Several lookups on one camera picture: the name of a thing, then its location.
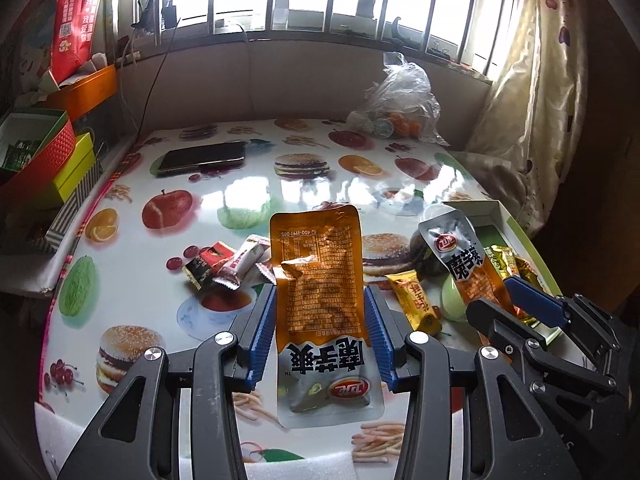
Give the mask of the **red paper bag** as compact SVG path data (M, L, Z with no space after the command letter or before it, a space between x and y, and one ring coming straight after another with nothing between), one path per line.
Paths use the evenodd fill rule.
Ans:
M105 52L104 6L103 0L56 0L50 72L59 86Z

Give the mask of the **white red snack packet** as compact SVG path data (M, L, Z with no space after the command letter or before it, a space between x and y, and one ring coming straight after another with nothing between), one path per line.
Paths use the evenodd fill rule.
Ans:
M215 274L214 283L231 290L239 289L246 274L265 255L269 247L268 237L250 234Z

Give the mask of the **cream patterned curtain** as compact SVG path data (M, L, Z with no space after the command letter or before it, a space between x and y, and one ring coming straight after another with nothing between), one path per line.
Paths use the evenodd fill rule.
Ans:
M586 0L521 0L506 64L457 160L528 235L570 171L588 86Z

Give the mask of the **yellow-green box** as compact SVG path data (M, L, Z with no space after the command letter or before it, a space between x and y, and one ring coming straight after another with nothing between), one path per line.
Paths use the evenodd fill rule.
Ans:
M76 136L75 151L62 170L34 199L34 206L37 209L61 207L95 162L92 134L86 131Z

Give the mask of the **red black candy packet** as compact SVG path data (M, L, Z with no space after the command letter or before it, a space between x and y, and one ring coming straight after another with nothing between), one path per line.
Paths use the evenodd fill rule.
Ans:
M213 284L214 277L233 255L231 247L223 242L216 242L213 246L200 249L182 270L195 289L201 290Z

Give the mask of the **long gold snack bar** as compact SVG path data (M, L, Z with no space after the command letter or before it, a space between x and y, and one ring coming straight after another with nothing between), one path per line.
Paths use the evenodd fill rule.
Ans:
M519 276L515 252L511 247L492 244L484 248L486 256L503 280L510 276Z

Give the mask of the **clear plastic bag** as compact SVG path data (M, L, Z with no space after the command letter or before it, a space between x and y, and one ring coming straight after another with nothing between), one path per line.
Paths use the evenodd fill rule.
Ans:
M437 131L440 104L426 71L400 52L383 53L385 78L349 113L347 127L382 139L414 139L440 146L449 143Z

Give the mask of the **green cardboard box tray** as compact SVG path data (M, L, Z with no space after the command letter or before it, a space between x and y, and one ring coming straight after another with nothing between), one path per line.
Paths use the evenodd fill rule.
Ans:
M550 295L559 296L561 289L544 263L544 259L502 203L498 200L466 200L465 202L448 200L446 205L458 208L466 215L474 226L480 244L511 247L533 266L544 291Z

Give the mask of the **orange storage box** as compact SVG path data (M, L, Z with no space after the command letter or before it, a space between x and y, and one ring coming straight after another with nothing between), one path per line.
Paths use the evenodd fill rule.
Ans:
M117 92L117 72L114 65L88 75L47 96L37 107L65 110L71 122L87 115Z

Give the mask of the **black smartphone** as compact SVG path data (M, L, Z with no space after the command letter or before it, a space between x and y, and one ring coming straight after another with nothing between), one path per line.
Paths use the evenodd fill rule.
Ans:
M172 150L164 155L160 166L157 167L156 175L169 177L174 174L242 166L245 147L244 141L231 141Z

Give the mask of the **red woven box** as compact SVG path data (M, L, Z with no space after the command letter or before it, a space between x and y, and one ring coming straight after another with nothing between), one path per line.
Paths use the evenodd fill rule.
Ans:
M75 151L76 136L66 110L12 108L1 117L1 162L21 141L36 149L21 169L1 166L1 208L12 209L36 197Z

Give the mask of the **orange konjac snack pouch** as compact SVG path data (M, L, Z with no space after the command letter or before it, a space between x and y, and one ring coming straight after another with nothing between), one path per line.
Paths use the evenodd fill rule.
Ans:
M380 418L384 400L364 322L357 209L275 214L270 247L280 423L310 428Z

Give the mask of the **yellow peanut crisp packet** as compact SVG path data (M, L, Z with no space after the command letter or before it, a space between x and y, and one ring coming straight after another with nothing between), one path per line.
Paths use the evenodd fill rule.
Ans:
M428 302L416 271L387 274L386 278L411 328L430 336L438 334L442 330L442 323Z

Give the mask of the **fruit print tablecloth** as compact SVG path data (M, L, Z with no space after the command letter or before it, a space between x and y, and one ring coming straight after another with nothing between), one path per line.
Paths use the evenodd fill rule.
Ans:
M156 175L169 151L231 141L246 143L242 166ZM310 119L152 133L91 203L58 280L42 362L65 362L75 380L65 388L41 382L36 426L50 474L105 400L103 349L153 334L169 351L191 349L253 307L258 275L219 296L195 289L182 267L199 249L238 248L250 234L267 234L277 212L351 204L361 222L364 277L386 287L386 275L409 264L424 209L448 200L491 198L434 143Z

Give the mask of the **green cosmetic jar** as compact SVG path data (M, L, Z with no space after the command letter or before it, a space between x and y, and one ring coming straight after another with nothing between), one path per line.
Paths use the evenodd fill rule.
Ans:
M442 290L440 291L440 310L442 315L448 321L451 322L465 322L466 321L466 307L465 303L460 296L456 282L451 275L445 278L442 283Z

